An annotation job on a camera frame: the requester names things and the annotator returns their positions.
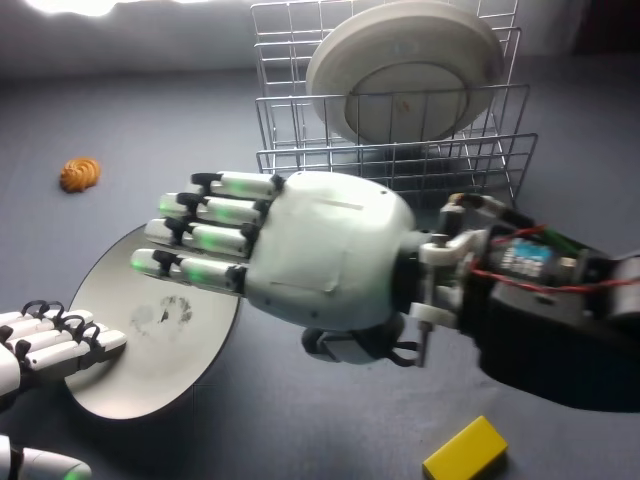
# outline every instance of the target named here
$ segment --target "gray table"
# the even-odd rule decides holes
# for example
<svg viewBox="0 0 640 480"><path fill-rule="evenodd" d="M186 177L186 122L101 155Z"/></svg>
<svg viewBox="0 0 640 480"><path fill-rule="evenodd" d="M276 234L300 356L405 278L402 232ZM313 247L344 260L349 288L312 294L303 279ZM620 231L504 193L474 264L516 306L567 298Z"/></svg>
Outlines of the gray table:
<svg viewBox="0 0 640 480"><path fill-rule="evenodd" d="M533 84L524 129L541 135L520 206L610 253L640 243L639 63L519 65ZM0 311L69 302L99 256L190 173L255 170L257 95L254 72L6 85ZM99 158L104 173L97 188L68 196L57 173L78 155ZM638 476L640 416L572 410L500 385L455 332L436 332L424 370L317 362L299 335L244 304L219 360L166 414L106 422L52 386L0 415L0 432L82 458L96 479L419 479L424 458L486 415L510 443L503 478Z"/></svg>

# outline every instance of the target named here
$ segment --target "bright light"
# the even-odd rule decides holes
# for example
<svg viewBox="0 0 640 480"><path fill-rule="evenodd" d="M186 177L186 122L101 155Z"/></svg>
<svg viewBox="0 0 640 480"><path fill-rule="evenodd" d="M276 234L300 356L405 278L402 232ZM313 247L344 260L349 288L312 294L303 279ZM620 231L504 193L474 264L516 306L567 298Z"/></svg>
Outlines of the bright light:
<svg viewBox="0 0 640 480"><path fill-rule="evenodd" d="M109 13L117 3L133 3L147 0L25 0L33 8L44 13L77 13L88 17L100 17ZM178 3L203 3L211 0L171 0Z"/></svg>

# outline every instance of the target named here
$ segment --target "plate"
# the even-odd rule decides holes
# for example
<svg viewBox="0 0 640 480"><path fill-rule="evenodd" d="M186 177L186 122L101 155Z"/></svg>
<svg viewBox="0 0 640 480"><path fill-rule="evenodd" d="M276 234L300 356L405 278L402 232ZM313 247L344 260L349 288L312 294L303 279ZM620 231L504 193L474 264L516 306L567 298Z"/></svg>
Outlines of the plate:
<svg viewBox="0 0 640 480"><path fill-rule="evenodd" d="M85 277L71 310L127 335L113 362L67 377L75 399L104 418L154 413L188 390L224 347L238 308L236 297L136 273L130 257L155 248L140 227L105 253Z"/></svg>
<svg viewBox="0 0 640 480"><path fill-rule="evenodd" d="M328 128L356 144L437 140L491 104L504 69L500 42L482 19L439 2L401 1L341 23L307 69L308 95ZM425 95L416 92L432 92ZM381 95L388 92L403 92Z"/></svg>

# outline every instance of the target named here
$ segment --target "metal wire rack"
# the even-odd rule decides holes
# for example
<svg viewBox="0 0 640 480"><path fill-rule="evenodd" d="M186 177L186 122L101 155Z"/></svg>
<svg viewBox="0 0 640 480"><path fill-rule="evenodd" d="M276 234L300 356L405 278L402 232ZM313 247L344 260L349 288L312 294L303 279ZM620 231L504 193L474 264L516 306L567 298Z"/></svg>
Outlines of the metal wire rack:
<svg viewBox="0 0 640 480"><path fill-rule="evenodd" d="M502 85L429 92L306 95L306 67L322 40L344 20L383 3L387 2L302 0L253 5L257 70L263 95L256 100L263 141L263 150L257 154L260 171L285 175L298 170L350 173L418 197L427 191L502 188L515 201L537 140L535 134L519 134L529 88L511 84L521 36L520 29L514 26L518 0L449 2L473 11L493 28L505 56ZM399 100L402 103L407 95L412 96L413 105L423 109L422 125L415 127L420 129L419 134L409 135L420 138L420 142L398 142L399 132L394 130L394 105ZM438 135L437 141L422 141L425 124L432 122L429 105L440 101L460 105L472 95L491 96L490 107L468 125L459 124L461 115L456 108L449 122L453 125L451 131ZM351 125L355 133L351 141L333 133L326 114L327 105L344 105L348 100L356 105L358 118ZM366 145L360 111L366 112L367 106L373 104L377 111L387 106L388 115L376 122L382 121L389 135L385 143Z"/></svg>

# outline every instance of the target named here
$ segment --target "sponge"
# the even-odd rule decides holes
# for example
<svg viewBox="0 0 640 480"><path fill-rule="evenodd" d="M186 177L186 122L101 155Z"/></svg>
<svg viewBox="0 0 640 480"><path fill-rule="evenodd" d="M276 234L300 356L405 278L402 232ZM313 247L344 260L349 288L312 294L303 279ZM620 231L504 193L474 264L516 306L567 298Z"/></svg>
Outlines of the sponge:
<svg viewBox="0 0 640 480"><path fill-rule="evenodd" d="M427 458L422 467L432 480L477 478L505 458L507 442L484 417L469 426Z"/></svg>

